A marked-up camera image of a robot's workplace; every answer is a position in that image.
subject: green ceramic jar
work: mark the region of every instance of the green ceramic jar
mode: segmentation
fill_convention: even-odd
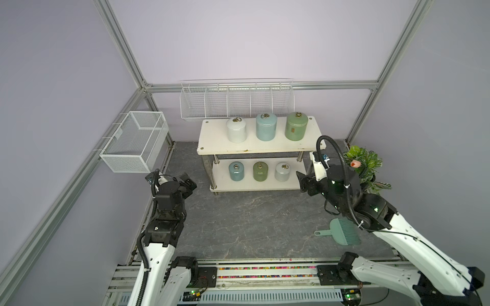
[[[269,167],[265,162],[256,162],[253,165],[253,178],[258,182],[263,182],[267,179]]]
[[[300,113],[290,113],[286,120],[286,138],[293,141],[303,139],[308,124],[308,116]]]

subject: wire basket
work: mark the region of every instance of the wire basket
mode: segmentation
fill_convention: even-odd
[[[211,118],[254,118],[273,113],[278,117],[294,111],[294,92],[290,83],[253,83],[211,86],[183,86],[180,114],[187,121]]]
[[[149,173],[168,131],[162,112],[129,112],[100,157],[113,172]]]

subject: gray marble floor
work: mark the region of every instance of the gray marble floor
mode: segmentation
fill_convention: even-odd
[[[328,229],[334,218],[323,210],[321,195],[310,197],[298,190],[220,192],[214,195],[209,190],[209,181],[196,149],[197,142],[177,142],[166,172],[178,176],[185,171],[197,183],[197,189],[185,202],[187,219],[176,256],[198,259],[338,258],[350,251],[370,258],[393,257],[388,244],[366,232],[360,233],[362,243],[355,246],[341,246],[329,236],[315,236],[314,231]],[[287,157],[297,156],[297,153],[262,156]],[[240,157],[220,156],[221,159]]]

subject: shelf top board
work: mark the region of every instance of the shelf top board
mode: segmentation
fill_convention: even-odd
[[[247,139],[241,143],[233,143],[228,140],[227,118],[205,119],[202,121],[197,153],[199,155],[213,155],[315,151],[317,139],[321,136],[321,132],[315,117],[308,116],[308,118],[305,136],[299,141],[292,141],[286,138],[286,117],[277,118],[276,135],[271,141],[262,141],[257,138],[255,134],[255,118],[244,118]],[[325,148],[324,141],[321,142],[320,148]]]

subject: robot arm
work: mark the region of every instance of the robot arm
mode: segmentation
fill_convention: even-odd
[[[197,261],[193,257],[177,257],[165,273],[184,228],[187,216],[184,199],[197,186],[185,173],[181,181],[175,178],[167,181],[161,176],[157,169],[146,177],[152,187],[155,209],[136,243],[142,265],[129,306],[177,305],[182,291],[189,283],[197,282]]]
[[[327,165],[319,148],[322,140],[333,145],[341,165]],[[419,269],[404,271],[387,267],[347,252],[339,262],[340,273],[347,272],[359,281],[401,292],[422,305],[480,305],[475,291],[483,286],[484,273],[476,267],[465,267],[444,254],[384,198],[364,193],[358,174],[347,168],[333,139],[321,136],[317,151],[310,153],[310,159],[314,173],[296,173],[301,192],[308,192],[310,196],[320,193],[326,202],[361,230],[386,241]]]

